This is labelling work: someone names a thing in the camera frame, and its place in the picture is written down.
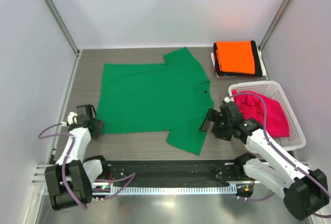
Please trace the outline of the green t-shirt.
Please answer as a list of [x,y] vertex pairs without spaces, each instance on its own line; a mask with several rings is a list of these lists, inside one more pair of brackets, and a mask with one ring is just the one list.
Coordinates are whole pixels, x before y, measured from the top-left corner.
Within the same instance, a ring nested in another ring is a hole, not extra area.
[[187,48],[163,56],[159,64],[105,64],[97,118],[103,134],[167,131],[173,147],[199,155],[200,131],[214,107],[210,80]]

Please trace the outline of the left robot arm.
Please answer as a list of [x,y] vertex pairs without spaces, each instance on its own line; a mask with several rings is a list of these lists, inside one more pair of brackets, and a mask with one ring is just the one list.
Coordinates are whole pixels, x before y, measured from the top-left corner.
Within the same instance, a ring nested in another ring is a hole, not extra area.
[[70,112],[66,121],[52,125],[38,135],[39,139],[68,138],[60,158],[44,173],[53,210],[75,206],[87,209],[93,198],[93,183],[109,178],[110,169],[102,155],[84,159],[87,145],[99,138],[103,126],[104,122],[97,119],[95,107],[85,104]]

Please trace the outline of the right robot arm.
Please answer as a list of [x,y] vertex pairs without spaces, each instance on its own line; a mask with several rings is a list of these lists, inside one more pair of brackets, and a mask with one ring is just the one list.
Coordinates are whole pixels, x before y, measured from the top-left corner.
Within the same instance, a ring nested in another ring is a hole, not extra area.
[[311,170],[287,153],[254,118],[246,119],[236,103],[224,102],[220,110],[209,109],[199,130],[206,132],[210,123],[216,138],[240,139],[247,150],[233,160],[238,180],[259,181],[283,200],[289,213],[304,220],[330,203],[326,175]]

